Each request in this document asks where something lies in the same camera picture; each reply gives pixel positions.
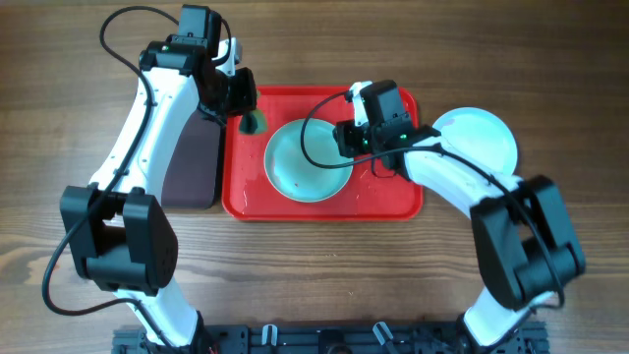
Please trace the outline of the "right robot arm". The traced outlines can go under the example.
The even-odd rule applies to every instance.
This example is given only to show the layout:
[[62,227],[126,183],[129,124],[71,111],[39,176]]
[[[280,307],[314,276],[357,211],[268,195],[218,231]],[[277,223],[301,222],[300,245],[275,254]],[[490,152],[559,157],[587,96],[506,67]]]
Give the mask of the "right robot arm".
[[488,352],[538,309],[560,309],[565,286],[586,270],[558,186],[539,175],[529,180],[486,163],[488,130],[467,132],[470,151],[435,126],[418,127],[391,80],[358,82],[342,92],[354,117],[333,137],[341,155],[424,186],[471,221],[484,289],[460,317],[458,349]]

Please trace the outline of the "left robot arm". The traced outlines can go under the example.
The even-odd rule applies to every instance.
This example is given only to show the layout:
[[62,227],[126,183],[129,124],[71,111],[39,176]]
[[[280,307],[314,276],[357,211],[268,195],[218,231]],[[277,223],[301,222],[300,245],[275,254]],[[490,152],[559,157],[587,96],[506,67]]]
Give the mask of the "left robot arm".
[[174,277],[178,240],[161,195],[189,119],[225,127],[256,109],[257,89],[219,13],[186,5],[176,24],[132,65],[137,95],[106,161],[86,186],[64,191],[59,250],[71,253],[78,276],[132,309],[149,352],[210,353],[214,340]]

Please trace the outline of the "green yellow sponge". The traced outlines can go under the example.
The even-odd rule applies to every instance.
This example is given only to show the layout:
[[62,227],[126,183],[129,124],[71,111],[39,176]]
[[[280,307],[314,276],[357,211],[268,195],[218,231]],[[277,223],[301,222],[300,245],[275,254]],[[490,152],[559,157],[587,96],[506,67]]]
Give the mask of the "green yellow sponge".
[[260,135],[265,133],[267,129],[267,120],[264,113],[259,109],[245,113],[239,124],[239,132],[244,135]]

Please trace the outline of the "black rectangular tray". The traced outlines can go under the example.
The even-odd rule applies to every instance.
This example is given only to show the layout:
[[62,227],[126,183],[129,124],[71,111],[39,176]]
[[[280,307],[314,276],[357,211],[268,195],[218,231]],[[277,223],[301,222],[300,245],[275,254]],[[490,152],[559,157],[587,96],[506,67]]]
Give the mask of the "black rectangular tray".
[[207,209],[220,196],[225,129],[195,111],[177,142],[164,178],[166,208]]

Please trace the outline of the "red plastic tray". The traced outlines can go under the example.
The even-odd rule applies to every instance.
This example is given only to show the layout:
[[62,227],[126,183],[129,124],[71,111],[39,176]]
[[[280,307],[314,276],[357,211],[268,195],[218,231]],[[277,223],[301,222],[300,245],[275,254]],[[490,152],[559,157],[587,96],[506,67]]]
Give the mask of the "red plastic tray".
[[222,204],[233,217],[246,221],[396,221],[414,217],[424,191],[386,170],[381,162],[354,167],[345,187],[318,203],[299,203],[282,196],[269,182],[263,166],[265,148],[277,129],[304,118],[312,108],[342,87],[261,86],[257,108],[267,130],[244,135],[240,117],[228,120]]

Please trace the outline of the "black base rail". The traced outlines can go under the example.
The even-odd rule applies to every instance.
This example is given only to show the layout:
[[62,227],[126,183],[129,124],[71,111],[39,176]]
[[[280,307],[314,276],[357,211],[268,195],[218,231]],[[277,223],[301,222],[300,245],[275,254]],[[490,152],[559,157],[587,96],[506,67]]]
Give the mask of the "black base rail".
[[[476,353],[455,323],[382,325],[208,325],[215,345],[208,353]],[[545,323],[524,323],[512,333],[486,353],[550,353]],[[170,351],[149,344],[143,329],[119,329],[114,331],[111,353]]]

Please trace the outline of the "light blue plate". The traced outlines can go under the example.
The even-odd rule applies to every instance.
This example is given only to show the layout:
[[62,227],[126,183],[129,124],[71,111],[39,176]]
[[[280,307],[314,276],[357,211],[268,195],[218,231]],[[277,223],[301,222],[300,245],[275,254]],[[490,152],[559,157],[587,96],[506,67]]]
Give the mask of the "light blue plate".
[[[284,197],[301,203],[318,203],[340,192],[348,183],[353,167],[323,169],[309,163],[301,149],[304,120],[279,128],[269,140],[264,154],[264,170],[271,185]],[[311,159],[333,165],[350,162],[339,154],[333,139],[334,126],[311,119],[305,132],[305,146]]]
[[460,107],[442,114],[432,126],[458,150],[505,175],[518,163],[518,148],[511,130],[493,113]]

